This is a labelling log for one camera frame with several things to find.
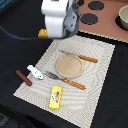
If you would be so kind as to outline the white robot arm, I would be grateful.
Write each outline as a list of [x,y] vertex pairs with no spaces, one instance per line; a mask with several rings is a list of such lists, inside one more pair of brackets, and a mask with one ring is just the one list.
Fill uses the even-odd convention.
[[43,0],[41,12],[45,16],[45,29],[39,37],[64,39],[77,34],[79,20],[79,0]]

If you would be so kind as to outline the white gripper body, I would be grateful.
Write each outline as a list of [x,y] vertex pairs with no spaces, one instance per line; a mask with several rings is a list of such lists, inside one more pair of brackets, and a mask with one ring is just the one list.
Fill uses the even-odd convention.
[[45,3],[45,27],[48,37],[63,39],[74,36],[79,30],[77,3]]

